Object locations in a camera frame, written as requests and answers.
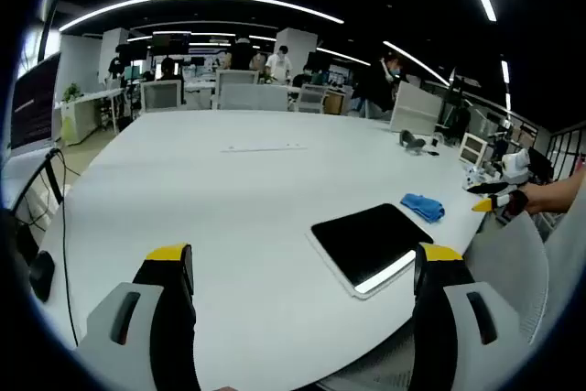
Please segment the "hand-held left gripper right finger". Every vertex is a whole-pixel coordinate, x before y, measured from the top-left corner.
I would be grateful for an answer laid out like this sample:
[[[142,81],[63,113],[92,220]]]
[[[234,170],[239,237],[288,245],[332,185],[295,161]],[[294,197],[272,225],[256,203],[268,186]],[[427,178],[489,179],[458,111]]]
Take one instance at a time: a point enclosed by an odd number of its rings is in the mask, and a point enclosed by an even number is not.
[[[516,311],[449,247],[416,247],[413,390],[498,390],[526,354]]]

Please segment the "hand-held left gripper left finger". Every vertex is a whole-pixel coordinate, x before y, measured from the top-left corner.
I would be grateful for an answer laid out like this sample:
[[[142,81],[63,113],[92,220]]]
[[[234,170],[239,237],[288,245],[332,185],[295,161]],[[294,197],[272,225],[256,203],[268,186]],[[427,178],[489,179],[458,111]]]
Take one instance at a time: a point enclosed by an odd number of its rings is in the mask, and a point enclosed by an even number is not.
[[[191,246],[159,247],[89,314],[76,355],[110,390],[199,390]]]

